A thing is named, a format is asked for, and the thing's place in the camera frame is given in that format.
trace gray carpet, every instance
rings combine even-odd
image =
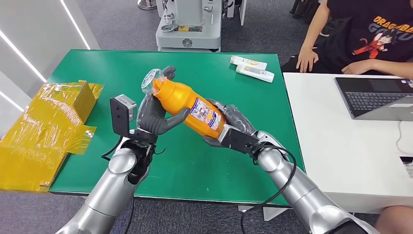
[[[134,0],[78,0],[102,49],[156,50],[156,10],[143,11]],[[307,25],[288,11],[291,0],[249,0],[245,26],[233,19],[223,20],[222,51],[276,53],[280,63],[296,54]],[[0,234],[52,234],[76,213],[84,199],[50,194],[0,193]],[[117,220],[112,233],[123,233],[131,212],[130,203]],[[235,234],[241,233],[236,206],[136,200],[130,234]],[[377,215],[357,214],[374,223]],[[245,219],[247,233],[305,233],[293,211],[269,222],[262,211]]]

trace plastic bottle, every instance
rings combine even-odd
[[[269,83],[272,83],[272,80],[274,79],[274,73],[263,71],[255,67],[238,65],[236,71],[238,73],[254,77],[263,81],[267,81]]]
[[[266,62],[258,62],[250,59],[246,59],[240,56],[231,56],[231,59],[229,60],[230,63],[235,64],[235,65],[245,65],[245,66],[250,66],[250,67],[255,67],[260,70],[264,70],[267,68],[267,63]]]
[[[190,111],[184,123],[202,136],[218,138],[224,127],[225,117],[214,105],[189,86],[168,80],[160,69],[152,69],[145,76],[142,91],[157,97],[172,115],[188,107]]]

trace laptop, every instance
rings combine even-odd
[[[353,119],[413,121],[413,81],[337,77],[336,84]]]

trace person's arm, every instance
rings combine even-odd
[[[344,74],[359,75],[370,70],[413,79],[413,62],[390,62],[378,59],[367,59],[349,64],[342,69],[342,72]]]
[[[304,43],[301,46],[301,49],[312,49],[314,43],[316,42],[317,37],[319,36],[320,32],[326,25],[328,21],[328,17],[330,15],[330,10],[327,7],[327,0],[324,0],[316,14],[311,21],[310,26],[308,27],[307,35],[305,36]]]
[[[327,0],[324,0],[317,9],[308,27],[307,35],[300,49],[296,68],[300,68],[301,73],[307,72],[307,68],[309,71],[312,71],[313,64],[319,59],[318,55],[313,52],[313,46],[321,30],[327,23],[329,15],[330,10],[327,7]]]

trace white machine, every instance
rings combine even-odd
[[[164,6],[156,30],[159,51],[221,50],[222,0],[168,0]]]

